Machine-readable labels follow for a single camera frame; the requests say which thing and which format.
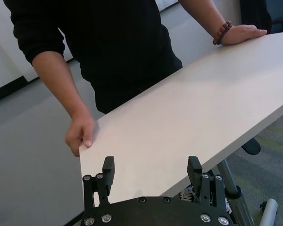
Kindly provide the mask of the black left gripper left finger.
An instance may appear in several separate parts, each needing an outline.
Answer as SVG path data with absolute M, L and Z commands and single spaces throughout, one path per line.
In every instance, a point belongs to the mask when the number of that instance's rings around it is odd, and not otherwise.
M 99 196 L 99 206 L 109 205 L 108 196 L 115 175 L 115 161 L 113 156 L 107 156 L 104 160 L 102 172 L 96 176 L 83 176 L 83 197 L 84 208 L 91 209 L 95 207 L 94 193 Z

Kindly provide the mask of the person's left hand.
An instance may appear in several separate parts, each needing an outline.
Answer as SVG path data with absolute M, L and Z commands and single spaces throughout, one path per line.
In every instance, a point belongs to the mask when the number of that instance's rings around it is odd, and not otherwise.
M 247 40 L 256 39 L 267 34 L 267 30 L 258 29 L 255 25 L 238 25 L 233 26 L 223 36 L 221 44 L 236 45 Z

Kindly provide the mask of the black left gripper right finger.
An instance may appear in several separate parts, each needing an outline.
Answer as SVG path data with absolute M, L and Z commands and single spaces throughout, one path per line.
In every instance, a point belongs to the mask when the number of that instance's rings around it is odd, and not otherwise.
M 205 206 L 224 206 L 225 189 L 221 175 L 211 176 L 202 172 L 196 156 L 188 157 L 187 173 L 197 197 L 197 202 Z

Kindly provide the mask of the person's right hand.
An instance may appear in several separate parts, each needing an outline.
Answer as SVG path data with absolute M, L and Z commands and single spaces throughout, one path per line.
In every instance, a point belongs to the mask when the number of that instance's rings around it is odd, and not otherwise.
M 74 113 L 71 116 L 71 124 L 65 137 L 65 143 L 74 156 L 80 155 L 80 146 L 91 147 L 95 128 L 96 121 L 89 112 Z

